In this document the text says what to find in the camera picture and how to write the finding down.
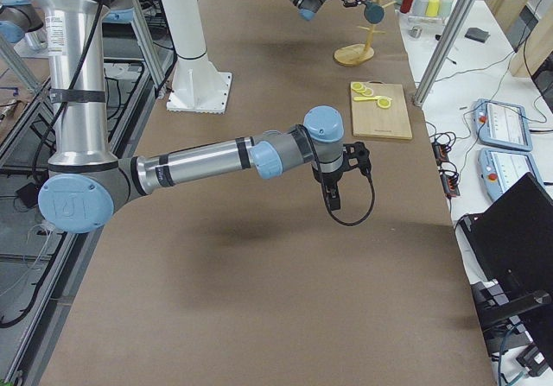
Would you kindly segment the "yellow toy knife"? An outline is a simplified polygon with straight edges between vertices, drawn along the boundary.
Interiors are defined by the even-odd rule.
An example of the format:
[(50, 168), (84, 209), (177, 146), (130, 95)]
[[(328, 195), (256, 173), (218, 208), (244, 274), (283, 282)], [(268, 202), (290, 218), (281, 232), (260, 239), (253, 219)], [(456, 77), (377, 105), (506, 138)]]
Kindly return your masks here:
[(370, 97), (367, 97), (367, 96), (356, 96), (356, 97), (353, 97), (353, 101), (357, 101), (357, 102), (360, 102), (360, 101), (370, 101), (370, 100), (380, 100), (381, 96), (370, 96)]

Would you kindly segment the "dark blue mug yellow inside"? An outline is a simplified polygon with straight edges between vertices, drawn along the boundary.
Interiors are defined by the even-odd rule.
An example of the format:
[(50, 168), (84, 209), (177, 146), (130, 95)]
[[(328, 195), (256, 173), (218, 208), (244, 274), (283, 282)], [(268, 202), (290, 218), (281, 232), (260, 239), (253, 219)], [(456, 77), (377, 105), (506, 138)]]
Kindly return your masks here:
[(370, 24), (379, 24), (385, 16), (384, 8), (374, 2), (366, 2), (364, 17)]

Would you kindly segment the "aluminium frame post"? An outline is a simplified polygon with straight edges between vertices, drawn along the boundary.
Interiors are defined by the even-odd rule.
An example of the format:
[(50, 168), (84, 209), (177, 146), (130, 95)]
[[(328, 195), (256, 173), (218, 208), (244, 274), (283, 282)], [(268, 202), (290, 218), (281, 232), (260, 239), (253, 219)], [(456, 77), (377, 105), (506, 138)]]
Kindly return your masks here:
[(467, 19), (474, 1), (475, 0), (457, 0), (452, 15), (449, 17), (448, 23), (442, 32), (441, 39), (438, 41), (435, 51), (429, 60), (429, 64), (413, 96), (413, 104), (415, 106), (423, 106), (439, 72), (448, 58), (450, 49), (453, 47), (454, 41), (461, 31), (462, 25)]

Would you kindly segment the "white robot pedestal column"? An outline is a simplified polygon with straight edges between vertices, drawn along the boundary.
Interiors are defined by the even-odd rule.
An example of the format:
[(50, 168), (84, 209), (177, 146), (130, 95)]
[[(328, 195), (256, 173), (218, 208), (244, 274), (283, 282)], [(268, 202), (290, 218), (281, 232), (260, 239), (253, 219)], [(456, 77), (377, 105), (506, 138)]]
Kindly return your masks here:
[(161, 1), (177, 56), (167, 108), (224, 113), (232, 75), (219, 72), (208, 58), (198, 0)]

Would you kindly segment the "teach pendant tablet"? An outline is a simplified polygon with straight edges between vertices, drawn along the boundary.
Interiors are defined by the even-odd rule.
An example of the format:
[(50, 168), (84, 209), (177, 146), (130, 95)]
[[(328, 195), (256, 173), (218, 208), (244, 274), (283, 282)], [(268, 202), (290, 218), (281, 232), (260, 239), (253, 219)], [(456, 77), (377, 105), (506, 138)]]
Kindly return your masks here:
[(530, 152), (483, 148), (479, 152), (480, 176), (492, 201), (499, 199), (523, 175), (531, 173), (538, 183), (543, 180)]
[(472, 110), (476, 135), (482, 143), (502, 149), (533, 150), (522, 105), (480, 98)]

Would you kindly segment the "small black square pad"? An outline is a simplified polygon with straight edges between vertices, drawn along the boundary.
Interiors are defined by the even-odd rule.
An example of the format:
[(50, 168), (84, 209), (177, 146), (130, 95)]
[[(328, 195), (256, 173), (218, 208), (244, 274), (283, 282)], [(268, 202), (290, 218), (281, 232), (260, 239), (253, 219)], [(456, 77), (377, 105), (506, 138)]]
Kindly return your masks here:
[(464, 35), (465, 38), (480, 43), (485, 43), (489, 36), (490, 33), (481, 28), (468, 28), (467, 32)]

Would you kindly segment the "far teach pendant tablet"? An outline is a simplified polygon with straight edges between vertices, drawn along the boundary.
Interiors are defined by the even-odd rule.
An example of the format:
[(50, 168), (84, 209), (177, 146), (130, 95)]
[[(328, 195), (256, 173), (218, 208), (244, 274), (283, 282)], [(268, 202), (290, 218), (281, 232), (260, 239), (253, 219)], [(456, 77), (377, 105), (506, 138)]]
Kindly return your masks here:
[(476, 135), (482, 143), (502, 149), (533, 150), (522, 105), (480, 98), (472, 110)]

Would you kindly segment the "grey cup lying down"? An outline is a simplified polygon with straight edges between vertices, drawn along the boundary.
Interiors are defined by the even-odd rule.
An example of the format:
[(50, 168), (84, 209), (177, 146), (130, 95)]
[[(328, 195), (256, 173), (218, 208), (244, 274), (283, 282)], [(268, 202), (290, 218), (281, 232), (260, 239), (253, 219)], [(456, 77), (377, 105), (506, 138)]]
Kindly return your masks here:
[(425, 16), (429, 0), (414, 0), (411, 8), (413, 16)]

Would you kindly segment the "near teach pendant tablet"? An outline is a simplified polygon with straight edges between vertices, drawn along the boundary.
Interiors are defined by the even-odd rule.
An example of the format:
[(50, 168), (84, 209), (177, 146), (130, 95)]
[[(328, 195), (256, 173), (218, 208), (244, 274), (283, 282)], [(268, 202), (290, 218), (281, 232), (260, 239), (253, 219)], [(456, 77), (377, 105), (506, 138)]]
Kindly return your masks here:
[(483, 148), (479, 152), (480, 176), (492, 201), (499, 199), (523, 175), (531, 173), (538, 183), (543, 180), (530, 152)]

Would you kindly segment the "wooden cup storage rack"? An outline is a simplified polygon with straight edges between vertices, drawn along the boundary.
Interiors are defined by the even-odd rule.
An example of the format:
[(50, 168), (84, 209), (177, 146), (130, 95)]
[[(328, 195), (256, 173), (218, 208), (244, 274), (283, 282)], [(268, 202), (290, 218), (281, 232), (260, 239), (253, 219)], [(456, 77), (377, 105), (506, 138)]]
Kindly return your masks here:
[[(382, 4), (383, 0), (375, 0), (374, 3), (381, 5), (384, 10), (386, 7), (393, 5), (393, 2)], [(359, 28), (367, 31), (367, 36), (363, 43), (357, 43), (342, 47), (334, 52), (334, 60), (342, 66), (359, 66), (374, 55), (374, 49), (372, 48), (372, 41), (374, 35), (384, 34), (384, 31), (377, 30), (378, 24), (370, 24), (368, 27), (359, 26)]]

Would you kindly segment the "black monitor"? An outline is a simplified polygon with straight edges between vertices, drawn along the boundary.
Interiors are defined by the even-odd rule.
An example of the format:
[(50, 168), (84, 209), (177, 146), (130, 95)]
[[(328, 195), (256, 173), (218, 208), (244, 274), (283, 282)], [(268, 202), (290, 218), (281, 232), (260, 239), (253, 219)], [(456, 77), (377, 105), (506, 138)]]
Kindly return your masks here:
[(519, 315), (537, 348), (552, 358), (552, 305), (523, 301), (537, 291), (552, 294), (552, 198), (533, 174), (523, 175), (485, 212), (459, 220), (488, 280), (508, 304), (479, 310), (480, 324)]

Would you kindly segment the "yellow cup lying down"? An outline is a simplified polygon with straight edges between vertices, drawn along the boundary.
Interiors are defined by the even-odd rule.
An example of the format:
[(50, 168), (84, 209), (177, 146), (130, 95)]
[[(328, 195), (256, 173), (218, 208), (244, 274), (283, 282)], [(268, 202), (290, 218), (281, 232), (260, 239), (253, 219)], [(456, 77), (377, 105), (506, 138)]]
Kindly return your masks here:
[(425, 15), (427, 17), (438, 17), (440, 9), (440, 0), (428, 0)]

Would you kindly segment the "wooden cutting board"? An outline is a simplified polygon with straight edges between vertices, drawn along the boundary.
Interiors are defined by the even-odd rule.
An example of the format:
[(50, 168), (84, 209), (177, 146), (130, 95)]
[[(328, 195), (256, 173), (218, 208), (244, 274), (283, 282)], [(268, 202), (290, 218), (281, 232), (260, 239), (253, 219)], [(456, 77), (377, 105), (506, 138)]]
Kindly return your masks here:
[(353, 134), (359, 137), (410, 140), (412, 132), (403, 87), (399, 84), (362, 83), (373, 89), (373, 96), (391, 98), (392, 105), (389, 109), (382, 109), (377, 106), (376, 100), (353, 101), (353, 97), (361, 95), (350, 87)]

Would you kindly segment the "black usb hub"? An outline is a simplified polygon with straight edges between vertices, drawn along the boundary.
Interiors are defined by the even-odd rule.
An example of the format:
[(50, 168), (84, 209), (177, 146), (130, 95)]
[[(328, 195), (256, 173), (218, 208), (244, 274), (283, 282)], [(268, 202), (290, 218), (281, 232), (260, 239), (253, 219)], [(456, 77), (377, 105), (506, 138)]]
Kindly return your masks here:
[(449, 162), (448, 153), (450, 147), (448, 145), (439, 142), (433, 142), (432, 149), (435, 155), (436, 164), (438, 166), (442, 165), (443, 163)]
[(456, 172), (441, 170), (440, 179), (445, 196), (448, 199), (459, 197), (458, 174)]

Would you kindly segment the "yellow lemon slice toy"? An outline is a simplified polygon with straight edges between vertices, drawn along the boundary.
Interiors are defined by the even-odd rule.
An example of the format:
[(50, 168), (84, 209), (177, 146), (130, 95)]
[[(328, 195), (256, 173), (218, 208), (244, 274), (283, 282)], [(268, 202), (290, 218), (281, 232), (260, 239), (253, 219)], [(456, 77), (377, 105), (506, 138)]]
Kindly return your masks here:
[(389, 109), (392, 105), (392, 100), (386, 96), (379, 96), (377, 99), (377, 106), (382, 109)]

